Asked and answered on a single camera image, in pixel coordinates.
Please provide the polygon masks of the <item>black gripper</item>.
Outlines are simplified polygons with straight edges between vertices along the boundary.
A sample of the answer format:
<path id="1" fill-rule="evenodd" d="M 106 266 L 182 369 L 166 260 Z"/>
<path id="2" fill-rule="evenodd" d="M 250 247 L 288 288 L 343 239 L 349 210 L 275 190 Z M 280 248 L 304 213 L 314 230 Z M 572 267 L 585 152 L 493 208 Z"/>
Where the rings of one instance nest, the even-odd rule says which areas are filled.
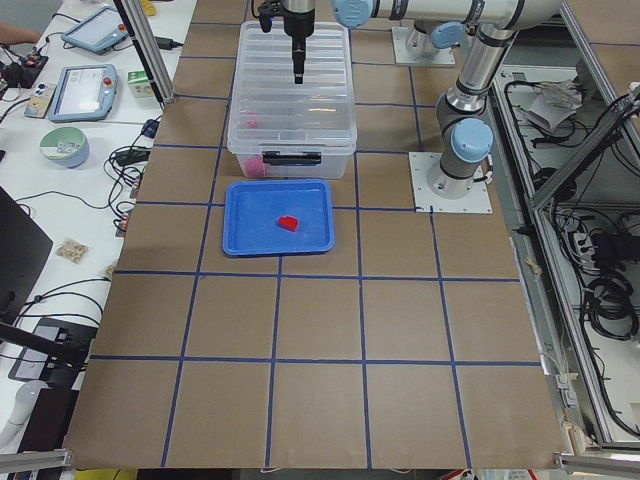
<path id="1" fill-rule="evenodd" d="M 273 19 L 281 17 L 285 33 L 292 38 L 294 83 L 304 82 L 306 39 L 314 32 L 315 2 L 312 0 L 266 0 L 251 2 L 252 15 L 264 33 L 272 29 Z"/>

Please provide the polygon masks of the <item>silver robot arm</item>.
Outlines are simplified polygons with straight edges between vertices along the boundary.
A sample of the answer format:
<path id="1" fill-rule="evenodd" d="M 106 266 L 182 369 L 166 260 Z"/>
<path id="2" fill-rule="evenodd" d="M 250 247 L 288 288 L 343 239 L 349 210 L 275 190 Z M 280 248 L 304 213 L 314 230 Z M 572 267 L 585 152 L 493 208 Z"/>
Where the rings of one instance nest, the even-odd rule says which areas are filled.
<path id="1" fill-rule="evenodd" d="M 503 58 L 521 30 L 548 20 L 558 1 L 333 1 L 337 22 L 355 29 L 372 18 L 424 20 L 474 25 L 476 33 L 455 85 L 437 104 L 444 153 L 427 178 L 429 188 L 447 199 L 461 199 L 476 169 L 491 152 L 494 134 L 479 118 Z"/>

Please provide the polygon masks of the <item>person hand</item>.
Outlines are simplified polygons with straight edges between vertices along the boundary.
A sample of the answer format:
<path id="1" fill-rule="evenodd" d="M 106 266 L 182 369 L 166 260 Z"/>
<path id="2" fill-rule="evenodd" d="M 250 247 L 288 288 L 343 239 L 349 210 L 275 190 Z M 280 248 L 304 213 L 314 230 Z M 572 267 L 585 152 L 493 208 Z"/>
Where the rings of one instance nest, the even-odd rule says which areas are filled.
<path id="1" fill-rule="evenodd" d="M 32 29 L 0 22 L 0 43 L 5 45 L 36 44 L 41 33 Z"/>

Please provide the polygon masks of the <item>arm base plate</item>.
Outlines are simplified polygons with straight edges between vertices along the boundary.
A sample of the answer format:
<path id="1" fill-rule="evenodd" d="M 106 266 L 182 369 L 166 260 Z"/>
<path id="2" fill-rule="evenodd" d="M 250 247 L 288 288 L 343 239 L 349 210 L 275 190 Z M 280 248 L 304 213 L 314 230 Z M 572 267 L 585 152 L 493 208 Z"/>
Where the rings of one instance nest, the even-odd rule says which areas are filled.
<path id="1" fill-rule="evenodd" d="M 455 66 L 451 48 L 437 49 L 429 35 L 413 27 L 393 27 L 391 35 L 397 65 L 442 68 Z"/>
<path id="2" fill-rule="evenodd" d="M 414 208 L 422 213 L 492 214 L 486 174 L 480 164 L 472 178 L 447 176 L 440 165 L 440 152 L 410 152 Z"/>

